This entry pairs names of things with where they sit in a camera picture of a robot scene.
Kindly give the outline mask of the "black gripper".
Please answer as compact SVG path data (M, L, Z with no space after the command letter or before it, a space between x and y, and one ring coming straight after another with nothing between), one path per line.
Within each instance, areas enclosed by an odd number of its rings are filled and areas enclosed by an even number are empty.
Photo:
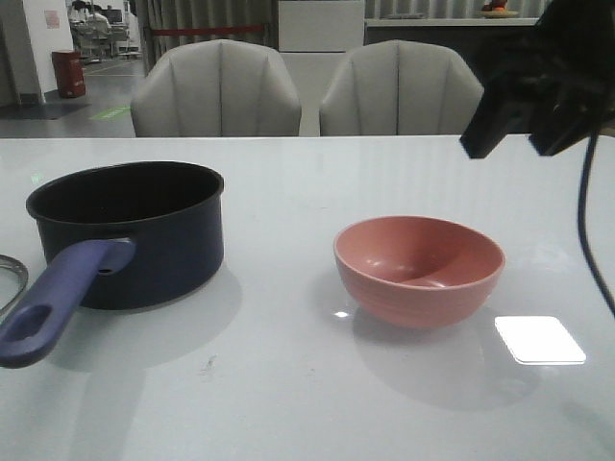
M614 123L614 3L552 1L521 32L480 46L484 92L460 143L486 158L516 125L553 157Z

